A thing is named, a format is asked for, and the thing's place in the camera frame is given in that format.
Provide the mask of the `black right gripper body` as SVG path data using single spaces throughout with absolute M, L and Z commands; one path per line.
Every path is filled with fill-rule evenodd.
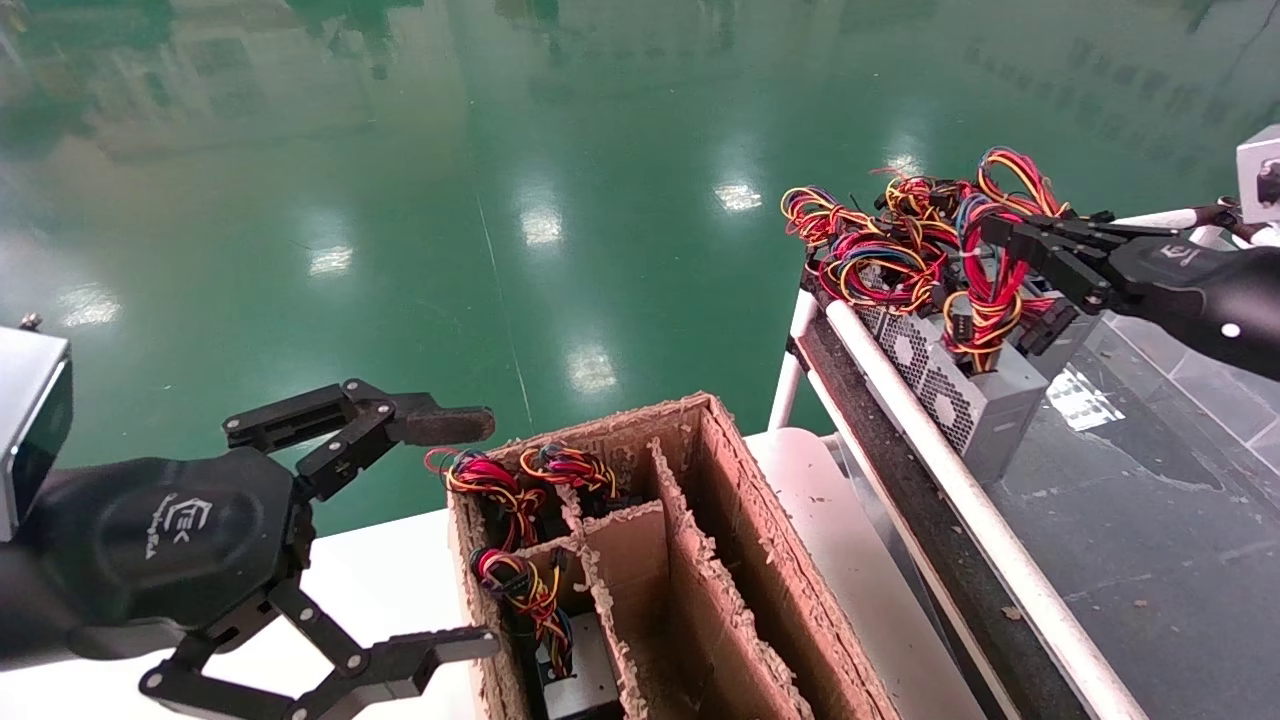
M 1164 329 L 1188 348 L 1279 378 L 1279 251 L 1206 249 L 1144 236 L 1108 256 L 1114 311 Z

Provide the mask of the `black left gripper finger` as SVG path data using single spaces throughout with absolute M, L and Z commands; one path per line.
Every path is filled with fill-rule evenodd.
M 214 655 L 274 618 L 285 619 L 332 664 L 315 688 L 293 698 L 205 675 Z M 297 580 L 285 580 L 187 634 L 169 659 L 143 675 L 138 691 L 164 708 L 198 719 L 355 719 L 372 705 L 422 696 L 445 664 L 488 659 L 498 650 L 499 639 L 488 626 L 393 635 L 361 647 Z
M 320 438 L 294 466 L 307 500 L 328 501 L 397 445 L 477 443 L 497 427 L 485 406 L 443 407 L 430 393 L 389 395 L 361 379 L 296 395 L 229 416 L 229 448 L 274 454 Z

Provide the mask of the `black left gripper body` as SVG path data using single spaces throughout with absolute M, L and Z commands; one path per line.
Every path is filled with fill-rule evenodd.
M 315 539 L 293 475 L 252 448 L 50 474 L 3 544 L 6 661 L 116 661 L 248 639 Z

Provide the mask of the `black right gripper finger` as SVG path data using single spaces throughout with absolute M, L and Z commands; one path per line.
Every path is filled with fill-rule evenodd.
M 1117 237 L 1089 222 L 1043 215 L 987 217 L 980 240 L 1027 264 L 1078 307 L 1103 307 L 1112 283 L 1103 274 Z
M 1038 217 L 1038 246 L 1044 255 L 1111 258 L 1116 252 L 1148 252 L 1179 241 L 1179 231 L 1120 224 L 1110 211 L 1083 217 L 1068 209 L 1053 217 Z

